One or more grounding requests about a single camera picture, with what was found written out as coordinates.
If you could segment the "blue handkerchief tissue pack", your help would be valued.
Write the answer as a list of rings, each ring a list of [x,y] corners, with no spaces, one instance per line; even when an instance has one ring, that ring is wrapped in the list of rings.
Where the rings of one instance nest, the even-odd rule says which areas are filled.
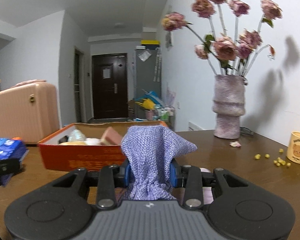
[[[22,162],[28,152],[29,150],[22,140],[0,138],[0,160],[17,158],[21,162],[21,171],[19,172],[23,171]]]

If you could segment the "purple woven pouch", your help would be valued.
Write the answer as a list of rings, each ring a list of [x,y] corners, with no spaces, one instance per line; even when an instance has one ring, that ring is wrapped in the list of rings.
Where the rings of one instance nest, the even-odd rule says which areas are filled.
[[[162,125],[132,126],[121,141],[121,150],[132,172],[124,200],[175,200],[170,163],[197,146]]]

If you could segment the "lilac fuzzy towel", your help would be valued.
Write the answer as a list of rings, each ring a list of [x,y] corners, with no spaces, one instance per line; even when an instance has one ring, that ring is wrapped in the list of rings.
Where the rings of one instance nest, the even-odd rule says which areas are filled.
[[[211,187],[203,187],[204,204],[209,205],[213,202],[213,194]]]

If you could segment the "clear plastic bag bundle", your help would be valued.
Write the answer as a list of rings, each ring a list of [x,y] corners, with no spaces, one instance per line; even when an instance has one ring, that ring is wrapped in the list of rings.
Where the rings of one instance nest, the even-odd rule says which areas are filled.
[[[68,136],[68,142],[85,142],[86,136],[79,130],[74,129]]]

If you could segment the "white yellow plush toy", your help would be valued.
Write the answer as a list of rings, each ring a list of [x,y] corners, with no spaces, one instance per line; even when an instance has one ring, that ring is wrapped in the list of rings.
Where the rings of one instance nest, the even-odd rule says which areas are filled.
[[[102,140],[97,138],[87,138],[85,141],[75,140],[61,142],[59,145],[62,146],[100,146],[102,145]]]

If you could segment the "pink striped sponge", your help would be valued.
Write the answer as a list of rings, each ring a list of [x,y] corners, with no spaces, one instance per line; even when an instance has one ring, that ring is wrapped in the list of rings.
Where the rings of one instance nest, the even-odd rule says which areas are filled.
[[[101,145],[121,145],[122,136],[112,127],[108,127],[100,139]]]

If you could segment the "orange cardboard box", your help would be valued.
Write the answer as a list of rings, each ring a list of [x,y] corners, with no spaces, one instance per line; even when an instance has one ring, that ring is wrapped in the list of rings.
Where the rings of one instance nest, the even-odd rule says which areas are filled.
[[[121,153],[120,146],[64,146],[59,141],[69,137],[75,129],[80,130],[88,138],[100,139],[108,127],[112,127],[121,136],[124,136],[130,126],[155,125],[167,126],[164,121],[108,122],[104,124],[74,123],[47,136],[38,142],[38,146],[42,161],[47,169],[71,171],[85,167],[89,171],[98,171],[107,165],[121,165],[123,163],[125,156]]]

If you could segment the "metal storage trolley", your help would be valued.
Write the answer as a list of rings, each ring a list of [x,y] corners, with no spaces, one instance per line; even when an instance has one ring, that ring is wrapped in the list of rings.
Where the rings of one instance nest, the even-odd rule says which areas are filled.
[[[161,105],[155,105],[153,109],[153,120],[163,121],[171,130],[174,130],[175,108],[171,106],[162,107]]]

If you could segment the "pink ribbed suitcase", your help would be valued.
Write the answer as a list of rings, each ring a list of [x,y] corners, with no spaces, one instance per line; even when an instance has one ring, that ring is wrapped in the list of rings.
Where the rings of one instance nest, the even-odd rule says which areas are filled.
[[[0,92],[0,137],[36,144],[59,130],[57,89],[45,80],[24,81]]]

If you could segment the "fallen pink petal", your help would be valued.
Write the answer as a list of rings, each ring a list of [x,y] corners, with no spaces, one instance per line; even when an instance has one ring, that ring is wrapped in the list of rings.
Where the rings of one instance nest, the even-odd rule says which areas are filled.
[[[241,147],[241,144],[239,141],[230,142],[229,144],[231,147]]]

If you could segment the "dark brown entry door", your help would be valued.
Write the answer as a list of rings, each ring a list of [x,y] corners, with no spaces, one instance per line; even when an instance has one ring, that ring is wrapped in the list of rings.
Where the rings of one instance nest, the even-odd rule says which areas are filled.
[[[127,54],[92,56],[92,91],[95,119],[128,116]]]

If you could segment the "grey refrigerator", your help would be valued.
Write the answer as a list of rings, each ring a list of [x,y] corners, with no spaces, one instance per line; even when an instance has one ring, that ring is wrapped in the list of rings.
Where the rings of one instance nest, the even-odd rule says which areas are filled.
[[[155,92],[161,97],[161,68],[158,65],[158,45],[145,45],[135,50],[135,94],[134,100],[141,102],[145,92]]]

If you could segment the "cream bear mug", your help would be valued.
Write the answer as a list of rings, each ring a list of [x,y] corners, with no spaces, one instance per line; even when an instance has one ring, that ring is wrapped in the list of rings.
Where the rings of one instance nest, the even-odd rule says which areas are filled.
[[[287,158],[294,163],[300,164],[300,132],[294,131],[291,133]]]

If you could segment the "dried pink rose bouquet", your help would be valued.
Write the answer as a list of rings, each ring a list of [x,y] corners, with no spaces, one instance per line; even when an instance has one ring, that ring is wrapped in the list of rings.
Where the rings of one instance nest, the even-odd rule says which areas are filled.
[[[235,16],[235,32],[229,36],[225,26],[222,5],[226,4]],[[275,59],[276,51],[270,44],[264,44],[261,37],[262,24],[273,27],[273,22],[282,18],[282,9],[272,0],[261,0],[262,15],[257,29],[239,32],[239,18],[248,15],[250,5],[241,0],[195,0],[191,10],[199,18],[206,19],[210,32],[200,36],[178,12],[169,12],[161,20],[164,31],[171,33],[183,28],[188,29],[200,41],[194,47],[194,52],[201,60],[210,62],[213,56],[219,63],[219,72],[215,75],[236,75],[245,78],[251,70],[258,55],[265,49],[269,50],[268,57]]]

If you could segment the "yellow box on refrigerator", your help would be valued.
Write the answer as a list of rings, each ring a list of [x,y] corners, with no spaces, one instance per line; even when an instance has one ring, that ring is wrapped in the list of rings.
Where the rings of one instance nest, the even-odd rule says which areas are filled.
[[[143,46],[146,46],[146,45],[159,45],[160,42],[158,40],[141,40],[141,44]]]

